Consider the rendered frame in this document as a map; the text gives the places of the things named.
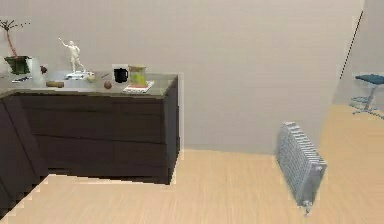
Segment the white book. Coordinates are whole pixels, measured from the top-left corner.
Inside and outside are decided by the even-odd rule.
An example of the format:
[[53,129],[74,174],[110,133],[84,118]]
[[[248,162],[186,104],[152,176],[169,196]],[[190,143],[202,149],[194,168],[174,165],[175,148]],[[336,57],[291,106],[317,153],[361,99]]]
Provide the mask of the white book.
[[145,87],[133,87],[129,84],[126,88],[123,89],[123,92],[126,93],[146,93],[153,85],[155,81],[146,81]]

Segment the green and tan box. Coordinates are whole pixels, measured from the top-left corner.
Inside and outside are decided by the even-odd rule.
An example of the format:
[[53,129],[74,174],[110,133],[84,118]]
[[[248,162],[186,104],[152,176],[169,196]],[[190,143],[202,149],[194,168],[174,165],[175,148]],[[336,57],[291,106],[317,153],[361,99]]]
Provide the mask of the green and tan box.
[[130,65],[129,83],[132,87],[145,88],[147,86],[146,67],[143,65]]

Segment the black mug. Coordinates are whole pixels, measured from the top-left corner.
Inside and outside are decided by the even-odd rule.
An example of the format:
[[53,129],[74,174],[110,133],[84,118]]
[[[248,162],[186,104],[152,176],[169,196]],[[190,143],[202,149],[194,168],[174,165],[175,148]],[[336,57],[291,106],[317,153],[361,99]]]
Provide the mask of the black mug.
[[128,81],[128,70],[125,68],[117,68],[114,70],[114,79],[117,83]]

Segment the dark brown chest of drawers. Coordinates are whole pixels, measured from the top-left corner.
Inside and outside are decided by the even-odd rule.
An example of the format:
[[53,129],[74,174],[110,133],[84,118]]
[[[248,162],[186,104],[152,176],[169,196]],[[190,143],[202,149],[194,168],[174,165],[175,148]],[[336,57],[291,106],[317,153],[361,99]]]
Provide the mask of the dark brown chest of drawers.
[[[168,184],[180,151],[179,80],[146,93],[64,72],[0,73],[0,220],[50,174]],[[64,82],[63,88],[46,87]]]

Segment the grey radiator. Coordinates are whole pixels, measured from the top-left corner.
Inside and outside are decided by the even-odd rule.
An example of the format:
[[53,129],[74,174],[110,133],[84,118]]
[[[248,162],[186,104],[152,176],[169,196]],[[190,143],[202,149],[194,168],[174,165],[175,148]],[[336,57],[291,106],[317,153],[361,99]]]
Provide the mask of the grey radiator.
[[308,215],[327,169],[327,162],[295,122],[282,124],[276,160],[297,205],[303,207]]

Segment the white human statue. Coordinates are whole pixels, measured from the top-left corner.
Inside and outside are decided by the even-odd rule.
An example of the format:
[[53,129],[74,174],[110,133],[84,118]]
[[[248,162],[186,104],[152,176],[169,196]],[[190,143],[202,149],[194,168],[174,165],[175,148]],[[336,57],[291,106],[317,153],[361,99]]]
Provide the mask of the white human statue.
[[80,48],[73,42],[69,41],[65,43],[61,38],[59,38],[62,45],[69,49],[70,51],[70,63],[72,72],[66,75],[67,79],[83,79],[86,76],[92,75],[92,72],[87,71],[85,66],[81,63],[80,60]]

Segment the potted plant with red stem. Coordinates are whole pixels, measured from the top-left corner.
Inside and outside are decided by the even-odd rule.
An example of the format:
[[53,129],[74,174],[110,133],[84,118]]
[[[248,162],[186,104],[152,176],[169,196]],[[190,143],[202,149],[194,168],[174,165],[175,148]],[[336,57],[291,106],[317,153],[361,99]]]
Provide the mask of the potted plant with red stem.
[[18,27],[23,28],[25,25],[29,25],[29,22],[17,23],[15,20],[0,19],[0,28],[5,31],[6,40],[11,51],[11,55],[5,56],[4,59],[10,66],[11,73],[15,75],[27,74],[30,72],[30,68],[28,66],[28,60],[30,57],[22,56],[17,53],[10,36],[10,31],[12,29]]

